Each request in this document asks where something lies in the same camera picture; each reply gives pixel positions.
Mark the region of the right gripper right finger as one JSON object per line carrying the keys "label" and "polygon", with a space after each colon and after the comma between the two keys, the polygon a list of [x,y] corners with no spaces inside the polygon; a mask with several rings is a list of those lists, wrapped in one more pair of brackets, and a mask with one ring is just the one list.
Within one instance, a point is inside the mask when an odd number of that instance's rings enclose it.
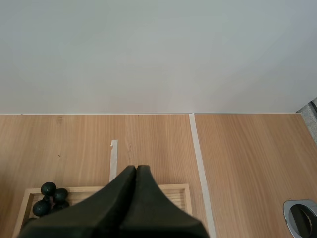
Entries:
{"label": "right gripper right finger", "polygon": [[120,225],[121,238],[208,238],[202,222],[174,205],[156,184],[150,167],[136,170],[135,189]]}

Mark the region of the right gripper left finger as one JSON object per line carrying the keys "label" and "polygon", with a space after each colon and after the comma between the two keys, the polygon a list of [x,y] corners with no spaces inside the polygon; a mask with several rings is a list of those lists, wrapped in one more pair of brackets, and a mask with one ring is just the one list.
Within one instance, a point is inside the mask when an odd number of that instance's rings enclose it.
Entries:
{"label": "right gripper left finger", "polygon": [[114,180],[80,203],[29,222],[21,238],[114,237],[131,203],[136,168],[127,166]]}

